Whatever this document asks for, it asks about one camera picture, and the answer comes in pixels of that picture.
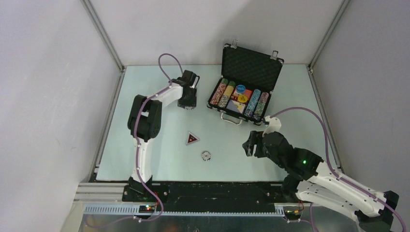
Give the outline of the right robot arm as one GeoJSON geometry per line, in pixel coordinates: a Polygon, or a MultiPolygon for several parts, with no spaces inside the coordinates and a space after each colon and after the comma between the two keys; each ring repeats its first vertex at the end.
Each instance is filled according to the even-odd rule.
{"type": "Polygon", "coordinates": [[[264,119],[264,131],[251,131],[242,147],[248,157],[268,158],[288,174],[282,198],[316,203],[353,220],[363,232],[389,232],[399,196],[368,188],[331,167],[321,156],[293,147],[279,133],[280,120],[264,119]]]}

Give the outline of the all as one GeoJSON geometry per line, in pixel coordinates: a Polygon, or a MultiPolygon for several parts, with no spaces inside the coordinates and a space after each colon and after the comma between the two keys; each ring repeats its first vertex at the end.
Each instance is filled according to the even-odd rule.
{"type": "Polygon", "coordinates": [[[186,145],[191,145],[195,142],[200,141],[200,138],[198,136],[196,136],[195,134],[193,134],[191,131],[188,131],[188,136],[186,139],[186,145]]]}

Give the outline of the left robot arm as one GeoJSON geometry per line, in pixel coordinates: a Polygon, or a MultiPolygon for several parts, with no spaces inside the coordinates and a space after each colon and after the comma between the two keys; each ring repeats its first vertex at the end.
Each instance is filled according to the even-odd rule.
{"type": "Polygon", "coordinates": [[[152,178],[151,147],[161,129],[162,110],[173,102],[185,110],[197,105],[197,85],[200,76],[185,70],[181,77],[172,79],[168,85],[151,96],[136,95],[130,111],[127,127],[135,141],[136,158],[131,178],[139,184],[134,195],[148,201],[153,188],[146,183],[152,178]]]}

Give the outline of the white poker chip front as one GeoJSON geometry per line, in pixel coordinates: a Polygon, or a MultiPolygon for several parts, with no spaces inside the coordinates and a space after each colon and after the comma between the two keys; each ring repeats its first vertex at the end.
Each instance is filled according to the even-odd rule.
{"type": "Polygon", "coordinates": [[[211,160],[211,154],[208,151],[204,151],[201,154],[201,158],[203,159],[203,161],[209,161],[211,160]]]}

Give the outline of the black poker set case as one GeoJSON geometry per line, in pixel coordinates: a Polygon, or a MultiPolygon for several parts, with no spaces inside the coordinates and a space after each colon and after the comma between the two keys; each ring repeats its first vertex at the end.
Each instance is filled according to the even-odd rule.
{"type": "Polygon", "coordinates": [[[240,47],[237,45],[236,40],[224,44],[220,79],[206,103],[207,108],[220,112],[221,119],[224,119],[224,116],[231,116],[239,119],[241,123],[251,122],[258,126],[263,124],[267,107],[284,62],[284,59],[278,57],[278,51],[276,50],[272,54],[264,54],[240,47]],[[228,109],[227,106],[218,106],[218,103],[213,101],[212,98],[217,93],[223,79],[228,82],[235,82],[236,86],[244,85],[246,89],[251,91],[258,89],[262,93],[266,92],[268,96],[261,115],[257,118],[255,116],[246,116],[244,112],[239,113],[228,109]]]}

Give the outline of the blue playing card deck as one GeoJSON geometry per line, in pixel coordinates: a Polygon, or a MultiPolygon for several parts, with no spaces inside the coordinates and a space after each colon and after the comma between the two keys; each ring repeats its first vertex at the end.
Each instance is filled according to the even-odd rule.
{"type": "Polygon", "coordinates": [[[237,102],[234,100],[230,100],[226,106],[227,110],[233,111],[235,113],[243,114],[244,110],[246,108],[246,104],[237,102]]]}

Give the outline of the yellow big blind button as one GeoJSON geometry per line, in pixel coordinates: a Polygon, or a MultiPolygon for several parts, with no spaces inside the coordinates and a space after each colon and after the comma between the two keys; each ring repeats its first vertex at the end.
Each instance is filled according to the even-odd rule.
{"type": "Polygon", "coordinates": [[[246,103],[246,102],[248,101],[248,98],[247,98],[246,95],[240,95],[240,96],[238,96],[237,100],[238,100],[240,103],[246,103]]]}

